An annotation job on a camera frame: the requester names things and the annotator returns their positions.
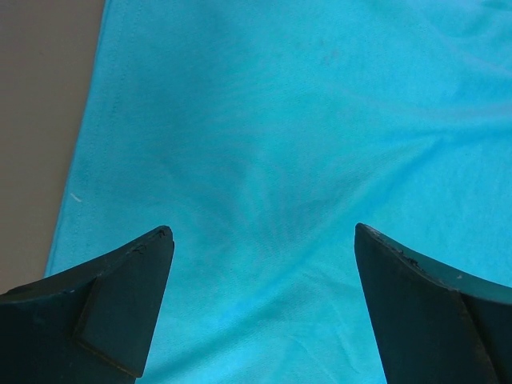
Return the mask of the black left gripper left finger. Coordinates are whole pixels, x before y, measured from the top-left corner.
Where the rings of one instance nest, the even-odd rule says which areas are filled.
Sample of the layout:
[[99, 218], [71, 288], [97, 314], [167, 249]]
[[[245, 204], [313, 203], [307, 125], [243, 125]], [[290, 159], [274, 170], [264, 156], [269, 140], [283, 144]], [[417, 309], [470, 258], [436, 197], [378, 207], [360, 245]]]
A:
[[2, 378], [140, 378], [173, 253], [160, 226], [2, 294]]

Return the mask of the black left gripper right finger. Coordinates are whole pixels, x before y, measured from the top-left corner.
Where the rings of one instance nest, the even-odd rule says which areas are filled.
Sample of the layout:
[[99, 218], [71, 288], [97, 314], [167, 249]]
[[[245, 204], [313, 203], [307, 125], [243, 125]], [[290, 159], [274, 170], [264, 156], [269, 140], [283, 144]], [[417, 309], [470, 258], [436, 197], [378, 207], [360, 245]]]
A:
[[354, 253], [388, 383], [509, 383], [511, 289], [359, 223]]

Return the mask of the turquoise t shirt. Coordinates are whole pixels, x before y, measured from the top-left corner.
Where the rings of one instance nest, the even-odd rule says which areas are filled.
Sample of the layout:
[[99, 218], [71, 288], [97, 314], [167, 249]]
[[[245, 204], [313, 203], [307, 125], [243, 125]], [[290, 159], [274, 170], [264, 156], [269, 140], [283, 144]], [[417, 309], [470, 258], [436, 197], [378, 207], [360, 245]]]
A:
[[508, 1], [108, 1], [46, 267], [161, 225], [144, 383], [382, 383], [365, 223], [511, 283]]

